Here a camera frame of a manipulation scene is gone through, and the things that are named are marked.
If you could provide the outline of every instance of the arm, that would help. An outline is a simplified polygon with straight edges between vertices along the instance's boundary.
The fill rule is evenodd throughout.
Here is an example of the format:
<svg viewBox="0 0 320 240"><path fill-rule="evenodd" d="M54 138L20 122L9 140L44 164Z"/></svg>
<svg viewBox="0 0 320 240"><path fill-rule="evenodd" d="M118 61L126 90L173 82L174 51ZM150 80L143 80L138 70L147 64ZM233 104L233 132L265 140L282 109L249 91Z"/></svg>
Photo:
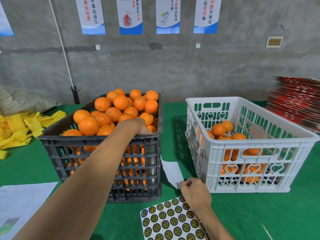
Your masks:
<svg viewBox="0 0 320 240"><path fill-rule="evenodd" d="M151 134L143 119L118 124L13 239L89 239L106 204L123 153L136 134Z"/></svg>
<svg viewBox="0 0 320 240"><path fill-rule="evenodd" d="M211 208L211 195L200 179L191 177L180 182L186 202L194 210L212 240L234 240Z"/></svg>

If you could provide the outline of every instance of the concrete wall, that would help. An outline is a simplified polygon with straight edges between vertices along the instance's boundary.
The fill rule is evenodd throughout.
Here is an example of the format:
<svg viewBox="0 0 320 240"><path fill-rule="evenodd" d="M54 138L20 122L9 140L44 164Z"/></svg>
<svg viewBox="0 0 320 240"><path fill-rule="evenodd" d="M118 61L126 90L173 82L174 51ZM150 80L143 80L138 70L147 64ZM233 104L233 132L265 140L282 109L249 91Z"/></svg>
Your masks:
<svg viewBox="0 0 320 240"><path fill-rule="evenodd" d="M1 2L15 36L0 38L0 85L72 103L49 1ZM131 36L120 35L116 0L102 0L107 35L96 36L82 35L75 0L52 2L82 103L115 88L154 89L167 102L262 100L272 75L319 78L320 0L222 0L217 34L193 34L196 0L182 0L180 34L162 35L155 0L142 0L144 35ZM284 36L281 48L264 48L268 36Z"/></svg>

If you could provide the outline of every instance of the wall poster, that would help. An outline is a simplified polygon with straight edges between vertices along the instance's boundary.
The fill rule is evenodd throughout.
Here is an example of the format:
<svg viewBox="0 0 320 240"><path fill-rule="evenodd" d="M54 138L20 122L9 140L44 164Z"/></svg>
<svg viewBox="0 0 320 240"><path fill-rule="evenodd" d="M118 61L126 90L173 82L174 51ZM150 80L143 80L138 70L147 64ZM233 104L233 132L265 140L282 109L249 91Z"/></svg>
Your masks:
<svg viewBox="0 0 320 240"><path fill-rule="evenodd" d="M0 37L4 36L14 36L14 32L12 31L6 13L0 2Z"/></svg>
<svg viewBox="0 0 320 240"><path fill-rule="evenodd" d="M106 28L101 0L75 0L77 3L82 34L105 35Z"/></svg>
<svg viewBox="0 0 320 240"><path fill-rule="evenodd" d="M181 0L155 0L157 34L180 33Z"/></svg>
<svg viewBox="0 0 320 240"><path fill-rule="evenodd" d="M194 34L216 34L221 0L197 0L195 4Z"/></svg>
<svg viewBox="0 0 320 240"><path fill-rule="evenodd" d="M121 35L143 35L141 0L117 0Z"/></svg>

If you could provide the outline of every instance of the cartoon figure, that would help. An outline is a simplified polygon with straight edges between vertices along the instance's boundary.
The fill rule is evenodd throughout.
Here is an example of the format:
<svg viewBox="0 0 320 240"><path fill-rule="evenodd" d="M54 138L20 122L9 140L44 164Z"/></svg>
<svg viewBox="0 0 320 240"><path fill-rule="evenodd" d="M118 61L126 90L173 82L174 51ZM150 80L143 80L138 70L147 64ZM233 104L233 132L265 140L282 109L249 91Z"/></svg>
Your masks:
<svg viewBox="0 0 320 240"><path fill-rule="evenodd" d="M128 14L126 14L123 18L123 25L125 25L126 27L129 27L132 25L131 17L129 17Z"/></svg>
<svg viewBox="0 0 320 240"><path fill-rule="evenodd" d="M163 20L161 20L162 25L167 25L167 19L169 16L169 12L162 12L161 16L163 17Z"/></svg>

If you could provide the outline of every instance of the green tablecloth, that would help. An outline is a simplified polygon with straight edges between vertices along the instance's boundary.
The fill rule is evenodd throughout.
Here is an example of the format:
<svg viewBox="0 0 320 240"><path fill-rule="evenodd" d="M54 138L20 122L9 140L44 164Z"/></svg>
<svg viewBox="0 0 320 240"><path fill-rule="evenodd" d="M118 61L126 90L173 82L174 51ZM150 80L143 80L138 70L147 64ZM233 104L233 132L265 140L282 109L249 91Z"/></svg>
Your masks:
<svg viewBox="0 0 320 240"><path fill-rule="evenodd" d="M61 105L50 111L71 113L80 105ZM184 178L196 177L184 135L186 103L165 103L164 130L161 135L162 158L177 161ZM28 146L8 149L0 161L0 186L59 181L49 157L37 139ZM316 165L320 151L317 143L291 185L289 193L217 193L212 208L236 239L318 239L320 180ZM162 197L158 202L181 195L162 178ZM151 203L109 203L103 210L91 240L143 239L139 212Z"/></svg>

